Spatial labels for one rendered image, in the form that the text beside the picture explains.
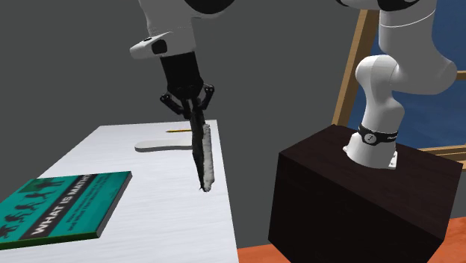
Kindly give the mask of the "dark brown robot stand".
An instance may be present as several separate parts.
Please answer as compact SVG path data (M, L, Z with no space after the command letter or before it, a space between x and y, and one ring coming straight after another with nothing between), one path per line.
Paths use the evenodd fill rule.
M291 263L428 263L443 243L459 162L397 146L393 170L364 167L332 125L281 151L269 241Z

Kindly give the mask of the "white table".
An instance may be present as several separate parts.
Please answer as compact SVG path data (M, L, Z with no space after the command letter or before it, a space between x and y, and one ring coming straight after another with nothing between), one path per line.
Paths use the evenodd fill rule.
M138 152L181 138L186 122L100 126L47 177L128 170L132 179L97 239L0 251L0 263L239 263L218 125L210 121L215 182L201 191L187 150Z

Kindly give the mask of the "teal book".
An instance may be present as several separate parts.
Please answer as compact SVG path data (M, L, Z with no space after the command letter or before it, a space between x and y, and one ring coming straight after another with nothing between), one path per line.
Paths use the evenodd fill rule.
M99 238L129 171L37 178L0 202L0 250Z

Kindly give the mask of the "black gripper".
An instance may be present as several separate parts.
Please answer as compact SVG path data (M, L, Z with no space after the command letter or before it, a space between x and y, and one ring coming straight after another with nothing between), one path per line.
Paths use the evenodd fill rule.
M160 57L167 79L167 91L160 97L160 101L171 111L182 115L186 120L192 119L192 111L189 99L195 99L203 89L205 96L196 99L196 115L199 120L204 121L204 111L208 108L214 95L215 87L204 84L200 75L195 52L187 52L179 55ZM172 95L181 104L173 100Z

